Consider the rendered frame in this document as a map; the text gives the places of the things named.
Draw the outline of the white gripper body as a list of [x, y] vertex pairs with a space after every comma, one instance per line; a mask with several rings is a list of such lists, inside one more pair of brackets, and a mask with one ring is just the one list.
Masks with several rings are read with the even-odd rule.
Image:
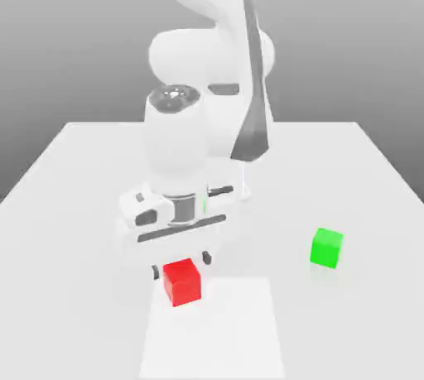
[[146, 267], [163, 266], [203, 252], [215, 256], [234, 240], [234, 212], [219, 211], [192, 225], [144, 226], [132, 231], [132, 262]]

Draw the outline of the small red cube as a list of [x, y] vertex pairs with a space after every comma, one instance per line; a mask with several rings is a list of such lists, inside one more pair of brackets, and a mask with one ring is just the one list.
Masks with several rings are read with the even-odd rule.
[[190, 258], [163, 267], [164, 287], [173, 307], [201, 299], [201, 276]]

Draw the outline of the small green cube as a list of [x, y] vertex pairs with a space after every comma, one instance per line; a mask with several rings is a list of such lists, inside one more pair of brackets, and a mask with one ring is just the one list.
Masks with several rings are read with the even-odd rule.
[[336, 269], [344, 235], [326, 228], [318, 228], [311, 243], [310, 261], [316, 265]]

